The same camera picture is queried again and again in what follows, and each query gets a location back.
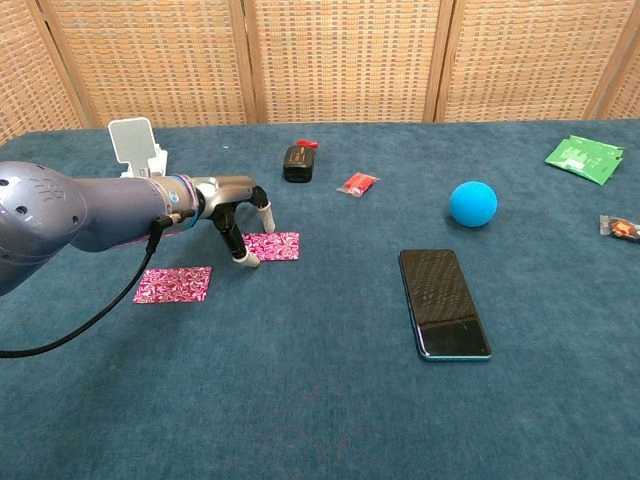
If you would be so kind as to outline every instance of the pink patterned paper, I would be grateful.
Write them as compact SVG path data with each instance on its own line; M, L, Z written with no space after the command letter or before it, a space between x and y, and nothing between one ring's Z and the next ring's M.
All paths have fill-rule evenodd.
M246 233L242 238L247 249L261 262L298 259L300 234L297 232Z
M203 302L211 267L151 268L144 272L133 303Z

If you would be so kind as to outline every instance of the white fingertip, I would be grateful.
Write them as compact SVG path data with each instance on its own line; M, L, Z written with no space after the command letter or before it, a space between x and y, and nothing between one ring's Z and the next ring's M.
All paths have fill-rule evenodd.
M256 268L260 266L260 260L258 259L258 257L256 257L255 254L251 253L249 250L247 250L247 254L242 258L231 258L233 258L234 262L239 263L240 265L244 265L245 267Z
M271 211L271 202L264 208L259 208L260 216L262 216L262 225L264 231L267 233L273 233L276 231L276 222L273 220L273 212Z

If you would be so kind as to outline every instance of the wicker room divider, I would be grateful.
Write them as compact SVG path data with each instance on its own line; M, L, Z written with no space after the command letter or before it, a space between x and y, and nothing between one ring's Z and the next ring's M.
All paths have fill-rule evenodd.
M640 116L640 0L2 0L0 143L254 122Z
M245 4L261 121L431 120L453 1Z
M255 121L240 1L39 1L94 125Z
M35 3L0 2L0 62L0 144L24 132L86 124Z
M436 121L578 119L635 0L458 0Z

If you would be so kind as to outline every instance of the black cable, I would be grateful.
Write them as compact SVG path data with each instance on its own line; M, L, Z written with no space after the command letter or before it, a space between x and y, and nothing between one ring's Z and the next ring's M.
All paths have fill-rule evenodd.
M173 225L173 219L168 216L163 216L153 221L153 223L151 224L151 234L149 235L149 240L147 242L146 254L144 259L142 260L142 263L140 264L140 267L138 267L138 271L136 272L134 277L131 279L129 284L118 294L118 296L114 298L109 305L107 305L102 310L100 310L97 314L95 314L87 323L85 323L84 325L81 325L80 327L76 328L73 332L69 333L68 335L65 335L64 337L56 340L55 342L51 342L47 345L42 345L41 347L30 348L28 350L0 350L0 358L23 358L23 357L32 357L34 355L40 355L41 353L48 352L50 350L53 350L54 348L58 348L61 345L64 345L65 343L73 340L78 335L80 335L81 333L85 332L90 327L92 327L98 320L104 317L118 303L120 303L120 300L122 300L127 295L127 293L129 293L129 291L133 288L133 286L137 283L137 281L140 279L140 277L144 273L144 269L147 268L147 265L149 264L151 257L155 253L156 248L158 247L158 243L160 243L160 239L162 238L162 232L164 231L165 228L168 228L171 225Z

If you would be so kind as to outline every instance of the black phone screen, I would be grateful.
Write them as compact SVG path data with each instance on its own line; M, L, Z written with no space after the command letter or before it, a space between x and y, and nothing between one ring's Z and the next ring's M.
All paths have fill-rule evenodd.
M416 344L430 360L491 356L467 282L452 250L403 250L400 268Z

